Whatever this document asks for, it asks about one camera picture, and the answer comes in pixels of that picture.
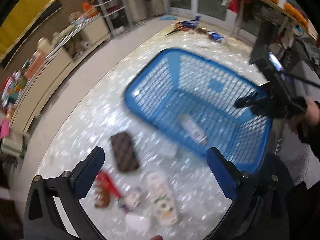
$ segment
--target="pink cloth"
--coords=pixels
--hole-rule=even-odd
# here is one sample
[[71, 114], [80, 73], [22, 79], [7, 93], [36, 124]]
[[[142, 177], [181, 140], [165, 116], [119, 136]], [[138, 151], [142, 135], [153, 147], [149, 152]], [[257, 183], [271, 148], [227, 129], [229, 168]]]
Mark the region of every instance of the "pink cloth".
[[9, 120], [5, 118], [5, 119], [3, 119], [2, 124], [1, 124], [0, 139], [8, 136], [9, 134], [10, 134]]

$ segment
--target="metal bolt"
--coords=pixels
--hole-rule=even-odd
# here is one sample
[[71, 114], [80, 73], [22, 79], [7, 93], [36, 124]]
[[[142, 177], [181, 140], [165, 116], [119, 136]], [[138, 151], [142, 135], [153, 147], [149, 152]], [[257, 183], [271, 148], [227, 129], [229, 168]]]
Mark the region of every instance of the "metal bolt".
[[241, 175], [242, 175], [242, 177], [244, 177], [244, 178], [248, 178], [249, 177], [249, 172], [247, 172], [247, 171], [241, 171]]
[[39, 180], [41, 180], [41, 179], [42, 179], [42, 177], [41, 177], [40, 175], [37, 175], [37, 176], [35, 176], [35, 177], [33, 178], [34, 181], [39, 181]]
[[278, 176], [276, 176], [276, 175], [272, 175], [271, 176], [271, 179], [273, 180], [273, 181], [278, 181], [279, 179], [278, 179]]
[[70, 173], [71, 173], [70, 171], [64, 171], [63, 173], [61, 173], [61, 176], [66, 178], [70, 175]]

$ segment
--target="blue gripper pad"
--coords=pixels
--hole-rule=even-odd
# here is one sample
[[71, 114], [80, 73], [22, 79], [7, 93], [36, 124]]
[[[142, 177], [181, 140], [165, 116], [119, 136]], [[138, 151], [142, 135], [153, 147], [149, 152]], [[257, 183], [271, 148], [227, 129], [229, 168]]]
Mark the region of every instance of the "blue gripper pad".
[[225, 197], [235, 201], [237, 198], [237, 178], [240, 171], [232, 162], [227, 161], [216, 147], [207, 151], [207, 164], [221, 187]]
[[70, 185], [77, 199], [84, 198], [104, 163], [104, 150], [96, 146], [71, 172]]

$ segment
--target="basket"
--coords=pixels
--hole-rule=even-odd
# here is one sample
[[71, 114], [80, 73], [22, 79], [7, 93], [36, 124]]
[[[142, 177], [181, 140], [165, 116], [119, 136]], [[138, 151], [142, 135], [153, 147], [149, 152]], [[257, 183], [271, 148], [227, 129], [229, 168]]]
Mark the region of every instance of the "basket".
[[[207, 150], [217, 147], [240, 171], [254, 173], [263, 161], [271, 120], [233, 104], [255, 90], [264, 93], [217, 62], [165, 49], [128, 85], [124, 101], [138, 117], [199, 157], [206, 158]], [[188, 136], [181, 114], [190, 115], [205, 131], [205, 145]]]

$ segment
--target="black sleeve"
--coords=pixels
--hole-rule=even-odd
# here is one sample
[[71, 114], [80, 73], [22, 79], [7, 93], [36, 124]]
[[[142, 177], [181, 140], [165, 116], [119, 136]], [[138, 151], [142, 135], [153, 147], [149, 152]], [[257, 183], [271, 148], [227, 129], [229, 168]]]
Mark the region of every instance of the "black sleeve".
[[[315, 103], [320, 108], [320, 103], [317, 101]], [[299, 139], [302, 143], [310, 144], [313, 154], [320, 160], [320, 124], [315, 127], [309, 127], [307, 140], [303, 141], [300, 136]]]

